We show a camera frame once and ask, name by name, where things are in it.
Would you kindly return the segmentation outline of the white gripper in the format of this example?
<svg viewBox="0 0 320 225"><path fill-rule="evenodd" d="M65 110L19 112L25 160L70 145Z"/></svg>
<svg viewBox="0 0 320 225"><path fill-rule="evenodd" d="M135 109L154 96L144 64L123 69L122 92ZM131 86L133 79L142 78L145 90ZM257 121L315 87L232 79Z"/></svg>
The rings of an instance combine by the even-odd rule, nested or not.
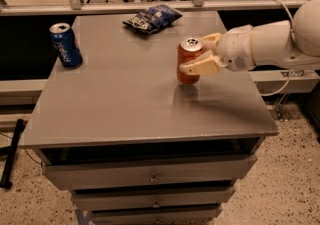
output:
<svg viewBox="0 0 320 225"><path fill-rule="evenodd" d="M223 68L223 61L231 71L252 70L255 67L252 58L252 30L251 25L245 25L233 28L223 35L212 33L203 36L204 49L209 51L182 63L180 71L186 75L216 74Z"/></svg>

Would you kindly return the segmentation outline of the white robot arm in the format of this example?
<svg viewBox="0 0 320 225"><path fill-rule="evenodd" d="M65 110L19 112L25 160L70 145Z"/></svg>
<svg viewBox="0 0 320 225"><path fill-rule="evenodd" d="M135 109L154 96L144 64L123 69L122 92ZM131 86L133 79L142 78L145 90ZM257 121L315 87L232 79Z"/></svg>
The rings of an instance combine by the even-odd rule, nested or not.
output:
<svg viewBox="0 0 320 225"><path fill-rule="evenodd" d="M320 0L303 4L287 20L245 25L203 38L205 51L178 66L186 75L252 70L259 66L284 69L320 67Z"/></svg>

